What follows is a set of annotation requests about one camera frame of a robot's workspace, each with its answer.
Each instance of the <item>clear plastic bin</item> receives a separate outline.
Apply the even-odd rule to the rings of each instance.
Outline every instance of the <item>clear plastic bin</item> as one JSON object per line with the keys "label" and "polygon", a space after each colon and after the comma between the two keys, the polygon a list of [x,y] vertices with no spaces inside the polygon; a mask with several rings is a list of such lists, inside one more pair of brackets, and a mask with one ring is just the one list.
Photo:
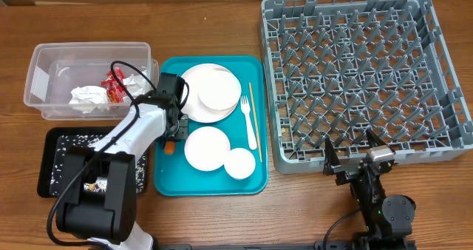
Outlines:
{"label": "clear plastic bin", "polygon": [[[125,61],[146,70],[155,83],[159,77],[157,62],[151,59],[151,48],[144,42],[84,42],[39,44],[33,53],[24,88],[24,103],[41,110],[47,120],[100,120],[123,118],[129,104],[69,104],[76,87],[100,86],[113,61]],[[125,77],[137,75],[118,65]],[[83,113],[88,107],[105,107]]]}

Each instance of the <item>turquoise placemat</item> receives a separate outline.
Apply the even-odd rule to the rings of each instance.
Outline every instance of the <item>turquoise placemat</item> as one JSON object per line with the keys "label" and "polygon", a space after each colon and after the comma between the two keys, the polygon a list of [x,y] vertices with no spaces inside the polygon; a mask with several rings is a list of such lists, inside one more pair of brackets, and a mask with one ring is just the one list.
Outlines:
{"label": "turquoise placemat", "polygon": [[[154,158],[154,185],[161,194],[167,196],[251,195],[261,192],[268,183],[268,142],[262,65],[249,55],[173,57],[164,62],[161,72],[182,75],[189,68],[204,63],[218,64],[229,69],[238,78],[242,86],[242,95],[248,96],[248,99],[251,98],[248,87],[248,83],[251,82],[258,118],[262,163],[259,162],[258,149],[251,151],[256,159],[254,173],[244,180],[235,180],[227,174],[223,166],[213,172],[201,172],[192,167],[184,155],[185,141],[176,143],[173,155],[164,154],[157,144]],[[255,129],[253,113],[251,120]],[[213,124],[189,121],[189,134],[202,126],[221,129],[228,136],[232,149],[242,147],[250,150],[245,116],[239,105],[227,118]]]}

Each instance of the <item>wooden chopstick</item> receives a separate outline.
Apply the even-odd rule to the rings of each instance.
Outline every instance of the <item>wooden chopstick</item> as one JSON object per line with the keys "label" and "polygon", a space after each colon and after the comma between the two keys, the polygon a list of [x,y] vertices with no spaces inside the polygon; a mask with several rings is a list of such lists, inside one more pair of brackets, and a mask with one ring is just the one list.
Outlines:
{"label": "wooden chopstick", "polygon": [[250,86],[251,105],[253,106],[253,119],[254,126],[256,128],[256,142],[258,143],[259,161],[263,163],[263,157],[261,155],[261,143],[259,142],[258,120],[256,119],[256,108],[254,107],[253,89],[251,88],[251,83],[248,83],[248,85]]}

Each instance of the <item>white fork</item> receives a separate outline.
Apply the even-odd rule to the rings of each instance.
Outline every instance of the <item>white fork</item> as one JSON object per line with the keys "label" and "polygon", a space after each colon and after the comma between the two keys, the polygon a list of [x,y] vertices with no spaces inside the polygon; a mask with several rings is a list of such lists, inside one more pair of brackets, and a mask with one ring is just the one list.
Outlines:
{"label": "white fork", "polygon": [[248,102],[248,97],[246,95],[242,96],[242,98],[240,99],[240,107],[242,109],[243,114],[245,115],[246,134],[248,135],[248,145],[251,150],[255,150],[256,139],[254,137],[253,125],[251,125],[251,119],[250,119],[251,108],[250,108],[250,103]]}

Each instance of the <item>white plate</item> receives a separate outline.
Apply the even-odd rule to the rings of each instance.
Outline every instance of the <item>white plate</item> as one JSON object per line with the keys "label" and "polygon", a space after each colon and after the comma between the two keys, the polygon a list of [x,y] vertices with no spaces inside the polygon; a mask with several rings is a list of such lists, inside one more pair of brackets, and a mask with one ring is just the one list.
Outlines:
{"label": "white plate", "polygon": [[[202,101],[199,99],[198,89],[200,86],[201,80],[205,77],[204,74],[209,71],[220,71],[231,73],[225,67],[222,67],[217,64],[199,64],[189,70],[186,70],[181,76],[186,80],[189,85],[190,93],[187,99],[186,105],[183,107],[182,112],[187,114],[189,118],[193,121],[198,121],[200,123],[209,124],[216,121],[221,121],[227,116],[230,115],[237,107],[238,102],[236,102],[231,108],[225,110],[214,110],[208,108]],[[183,99],[187,95],[187,88],[184,88]]]}
{"label": "white plate", "polygon": [[229,151],[230,141],[227,135],[212,126],[193,131],[184,146],[184,155],[189,164],[203,172],[220,168]]}
{"label": "white plate", "polygon": [[242,95],[242,87],[235,75],[216,70],[206,72],[198,91],[202,103],[215,110],[231,108]]}
{"label": "white plate", "polygon": [[225,171],[235,180],[243,180],[250,177],[256,168],[253,154],[247,149],[236,148],[230,150],[223,162]]}

